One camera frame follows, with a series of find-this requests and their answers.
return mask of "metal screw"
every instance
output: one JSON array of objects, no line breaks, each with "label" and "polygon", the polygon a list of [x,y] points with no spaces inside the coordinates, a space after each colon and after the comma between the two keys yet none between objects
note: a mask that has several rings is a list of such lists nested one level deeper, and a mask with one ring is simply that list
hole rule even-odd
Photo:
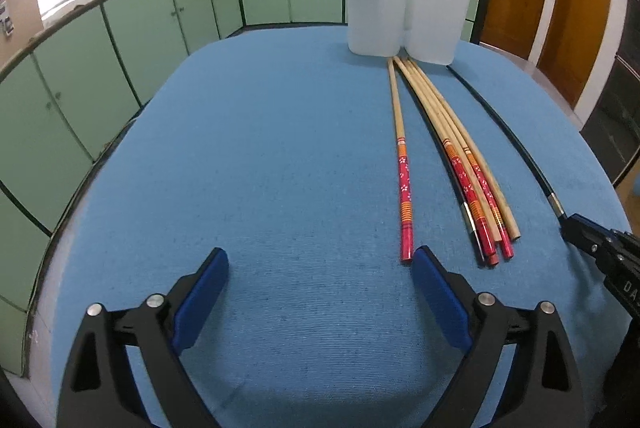
[{"label": "metal screw", "polygon": [[102,306],[99,303],[94,303],[93,305],[89,305],[86,310],[86,313],[89,316],[97,316],[102,312]]},{"label": "metal screw", "polygon": [[163,303],[164,296],[162,296],[161,294],[152,294],[149,298],[146,299],[146,304],[153,309],[161,306]]},{"label": "metal screw", "polygon": [[492,295],[491,293],[480,293],[478,295],[478,301],[482,304],[482,305],[486,305],[487,307],[495,304],[495,296]]},{"label": "metal screw", "polygon": [[553,314],[554,312],[556,312],[556,306],[551,302],[542,302],[540,304],[540,310],[542,310],[542,312],[545,314]]}]

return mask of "white plastic container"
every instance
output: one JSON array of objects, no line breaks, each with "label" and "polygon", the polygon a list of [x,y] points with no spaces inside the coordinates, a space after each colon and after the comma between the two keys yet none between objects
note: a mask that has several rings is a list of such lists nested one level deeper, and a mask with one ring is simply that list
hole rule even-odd
[{"label": "white plastic container", "polygon": [[347,0],[349,49],[393,56],[404,45],[415,59],[453,61],[470,0]]},{"label": "white plastic container", "polygon": [[365,56],[394,56],[404,41],[406,0],[347,0],[349,49]]},{"label": "white plastic container", "polygon": [[404,48],[421,62],[450,65],[470,0],[407,0]]}]

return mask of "black cable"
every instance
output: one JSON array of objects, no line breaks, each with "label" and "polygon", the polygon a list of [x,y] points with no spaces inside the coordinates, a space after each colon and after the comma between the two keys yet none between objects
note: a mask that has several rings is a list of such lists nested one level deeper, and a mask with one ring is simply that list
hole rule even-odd
[{"label": "black cable", "polygon": [[405,79],[404,76],[400,76],[400,78],[402,79],[404,86],[409,90],[409,94],[411,94],[411,97],[414,100],[415,106],[420,111],[422,120],[424,121],[424,124],[427,126],[427,130],[431,134],[431,138],[433,139],[433,142],[436,145],[436,150],[438,150],[438,153],[440,154],[440,159],[442,159],[442,163],[444,164],[445,169],[447,170],[447,175],[449,176],[449,181],[451,182],[451,187],[453,188],[453,192],[456,194],[456,198],[458,199],[458,204],[462,209],[462,217],[465,221],[466,229],[469,232],[469,239],[471,239],[471,245],[474,247],[474,254],[476,256],[476,261],[478,262],[478,265],[484,266],[485,262],[484,262],[484,255],[482,254],[482,245],[480,244],[480,238],[478,237],[478,232],[476,231],[476,225],[474,224],[474,220],[471,216],[471,212],[469,211],[468,204],[466,204],[465,193],[462,189],[462,186],[460,185],[460,181],[458,180],[458,177],[456,176],[456,172],[454,171],[453,166],[449,161],[449,157],[447,156],[447,152],[444,150],[442,142],[438,137],[438,133],[436,132],[436,129],[433,127],[433,123],[431,122],[431,119],[429,119],[429,116],[427,115],[424,107],[422,106],[422,103],[420,102],[418,95],[415,93],[414,88]]},{"label": "black cable", "polygon": [[554,189],[551,187],[551,184],[549,183],[549,181],[546,180],[546,177],[542,173],[542,170],[540,169],[538,164],[533,160],[533,157],[527,151],[527,149],[524,148],[524,145],[518,139],[518,136],[513,133],[513,130],[509,128],[509,125],[504,122],[504,120],[500,117],[500,114],[498,114],[494,110],[494,108],[487,102],[487,100],[483,98],[480,95],[480,93],[477,90],[475,90],[475,88],[473,88],[468,81],[466,81],[465,78],[463,78],[460,74],[458,74],[450,65],[447,66],[447,69],[449,69],[449,71],[456,77],[456,79],[462,85],[464,85],[466,90],[468,90],[469,93],[471,93],[471,95],[474,98],[476,98],[476,101],[482,105],[482,108],[484,108],[487,114],[491,116],[495,124],[497,124],[500,127],[504,135],[507,136],[507,139],[511,141],[511,144],[513,144],[513,147],[520,154],[520,157],[522,157],[523,161],[526,163],[527,167],[529,167],[529,170],[531,171],[533,176],[536,178],[536,181],[538,182],[538,184],[540,185],[540,188],[544,192],[546,200],[549,202],[549,204],[553,208],[554,213],[556,214],[556,217],[558,218],[558,220],[560,221],[565,220],[566,214],[564,212],[564,209],[562,208],[562,204],[560,203],[558,196],[556,196],[556,193],[554,192]]}]

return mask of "blue tablecloth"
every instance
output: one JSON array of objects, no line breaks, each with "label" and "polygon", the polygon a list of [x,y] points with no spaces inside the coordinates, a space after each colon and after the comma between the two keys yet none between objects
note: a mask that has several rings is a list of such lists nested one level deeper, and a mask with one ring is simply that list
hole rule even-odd
[{"label": "blue tablecloth", "polygon": [[[628,223],[580,135],[507,59],[460,43],[455,68],[496,108],[568,214]],[[416,246],[511,306],[558,307],[588,409],[628,326],[591,260],[567,246],[508,140],[445,68],[423,65],[481,148],[522,230],[516,256],[476,266],[433,141],[404,87]],[[419,426],[460,361],[399,255],[395,130],[385,60],[350,53],[344,27],[261,30],[187,59],[92,184],[56,310],[52,384],[88,304],[137,306],[209,251],[230,281],[181,359],[225,428]],[[153,422],[166,421],[139,354]],[[508,348],[476,420],[491,419]]]}]

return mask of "blue gripper pad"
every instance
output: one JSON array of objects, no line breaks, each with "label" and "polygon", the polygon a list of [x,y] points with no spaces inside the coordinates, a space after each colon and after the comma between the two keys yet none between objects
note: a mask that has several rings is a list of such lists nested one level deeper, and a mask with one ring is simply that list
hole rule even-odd
[{"label": "blue gripper pad", "polygon": [[415,251],[411,265],[414,285],[427,300],[449,345],[461,349],[466,354],[473,344],[469,335],[468,313],[447,283],[446,270],[428,250],[429,248],[423,246]]},{"label": "blue gripper pad", "polygon": [[197,273],[182,277],[193,278],[194,283],[174,315],[172,345],[178,355],[185,348],[193,347],[228,276],[229,261],[226,252],[218,249],[211,253]]}]

